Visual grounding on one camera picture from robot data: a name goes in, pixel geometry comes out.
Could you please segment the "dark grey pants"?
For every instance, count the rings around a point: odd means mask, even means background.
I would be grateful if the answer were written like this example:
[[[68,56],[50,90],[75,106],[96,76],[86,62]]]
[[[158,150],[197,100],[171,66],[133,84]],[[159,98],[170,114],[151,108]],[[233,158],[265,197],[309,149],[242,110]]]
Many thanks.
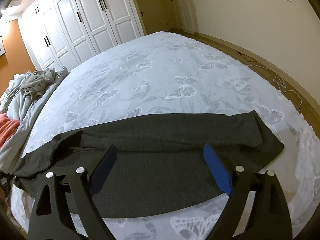
[[[223,114],[151,114],[61,133],[14,168],[16,185],[35,197],[45,174],[63,175],[115,146],[118,156],[93,202],[103,218],[154,216],[221,194],[203,157],[210,144],[227,168],[259,172],[284,144],[255,111]]]

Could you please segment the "coral pink cloth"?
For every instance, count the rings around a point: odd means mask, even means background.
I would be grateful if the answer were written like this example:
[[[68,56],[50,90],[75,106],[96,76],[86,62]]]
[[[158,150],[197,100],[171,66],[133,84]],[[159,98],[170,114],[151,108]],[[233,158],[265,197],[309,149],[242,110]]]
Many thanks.
[[[18,119],[11,119],[6,113],[1,113],[0,117],[0,147],[14,135],[20,125]]]

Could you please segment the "light grey blanket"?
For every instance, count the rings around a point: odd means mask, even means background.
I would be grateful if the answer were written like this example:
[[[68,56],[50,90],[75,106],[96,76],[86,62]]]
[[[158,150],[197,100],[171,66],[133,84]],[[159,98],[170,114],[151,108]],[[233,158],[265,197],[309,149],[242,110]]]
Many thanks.
[[[29,96],[23,96],[20,91],[21,82],[32,72],[16,74],[9,81],[7,90],[1,96],[1,113],[6,113],[11,119],[18,119],[20,125],[14,135],[1,147],[1,172],[12,173],[37,117],[50,96],[68,75],[66,67],[56,72],[55,81],[47,87],[44,95],[35,101]]]

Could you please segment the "grey clothes pile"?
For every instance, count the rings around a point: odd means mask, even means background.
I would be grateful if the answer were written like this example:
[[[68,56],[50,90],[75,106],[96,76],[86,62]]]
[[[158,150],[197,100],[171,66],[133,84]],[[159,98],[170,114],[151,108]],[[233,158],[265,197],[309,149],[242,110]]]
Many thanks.
[[[33,101],[39,100],[47,87],[55,81],[56,76],[57,72],[54,68],[28,73],[21,82],[20,91],[23,96],[29,96]]]

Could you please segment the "bed with butterfly sheet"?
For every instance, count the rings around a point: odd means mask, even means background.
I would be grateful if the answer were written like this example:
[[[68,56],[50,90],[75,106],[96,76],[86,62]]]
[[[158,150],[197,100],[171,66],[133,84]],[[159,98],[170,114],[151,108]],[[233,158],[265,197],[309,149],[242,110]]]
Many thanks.
[[[284,189],[298,236],[319,204],[315,124],[246,65],[178,34],[158,32],[126,42],[73,69],[39,113],[23,154],[57,134],[118,119],[250,111],[285,145],[270,169]]]

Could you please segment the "white wardrobe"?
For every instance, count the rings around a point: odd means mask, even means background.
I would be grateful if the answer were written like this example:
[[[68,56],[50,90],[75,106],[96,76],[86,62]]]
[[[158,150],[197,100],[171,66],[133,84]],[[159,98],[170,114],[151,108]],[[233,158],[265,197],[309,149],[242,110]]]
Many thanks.
[[[134,0],[22,0],[19,21],[37,70],[71,70],[144,36]]]

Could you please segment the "brown wooden door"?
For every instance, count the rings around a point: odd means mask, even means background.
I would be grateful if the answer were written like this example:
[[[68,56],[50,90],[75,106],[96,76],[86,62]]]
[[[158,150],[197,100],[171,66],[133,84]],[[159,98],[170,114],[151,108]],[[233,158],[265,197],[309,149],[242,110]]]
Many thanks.
[[[136,0],[138,12],[147,34],[158,31],[195,31],[193,0]]]

